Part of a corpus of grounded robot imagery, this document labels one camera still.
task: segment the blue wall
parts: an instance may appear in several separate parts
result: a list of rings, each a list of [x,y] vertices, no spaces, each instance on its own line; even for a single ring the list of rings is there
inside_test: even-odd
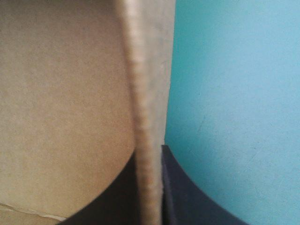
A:
[[[165,141],[252,225],[300,224],[300,1],[177,0]]]

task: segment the black object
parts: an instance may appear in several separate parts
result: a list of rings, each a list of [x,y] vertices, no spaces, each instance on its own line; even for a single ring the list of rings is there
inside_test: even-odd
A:
[[[247,225],[217,205],[185,174],[162,146],[163,225]],[[135,156],[92,203],[60,225],[139,225]]]

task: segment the cardboard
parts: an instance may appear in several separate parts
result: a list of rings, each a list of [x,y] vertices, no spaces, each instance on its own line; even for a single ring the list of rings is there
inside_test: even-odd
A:
[[[164,144],[175,0],[119,0],[135,127],[141,220],[161,224]]]
[[[69,217],[134,150],[113,3],[0,1],[0,203]]]
[[[69,217],[135,148],[142,224],[161,223],[174,9],[0,1],[0,203]]]

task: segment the corrugated cardboard edge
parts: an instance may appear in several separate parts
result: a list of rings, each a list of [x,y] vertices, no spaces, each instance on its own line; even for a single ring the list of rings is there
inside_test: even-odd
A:
[[[160,85],[157,87],[156,80],[167,79],[166,84],[169,84],[170,81],[172,57],[170,48],[173,45],[175,0],[166,2],[163,0],[149,2],[116,0],[116,8],[123,32],[131,92],[141,223],[143,225],[160,225],[162,201],[160,146],[164,144],[169,86],[164,86],[164,82],[158,82]],[[168,37],[164,37],[164,12],[168,14],[167,29],[172,30],[167,32]],[[167,52],[171,52],[171,54],[164,54],[164,48],[158,49],[159,46],[164,46],[162,43],[164,41],[169,43]],[[164,57],[168,58],[169,62],[166,66]],[[162,75],[162,77],[160,76],[161,67],[167,67],[162,69],[162,73],[165,73],[165,76]],[[165,100],[156,103],[160,98],[161,89],[164,89],[162,92],[166,93],[164,94]],[[156,112],[161,106],[165,107],[164,116],[161,116],[162,113]]]

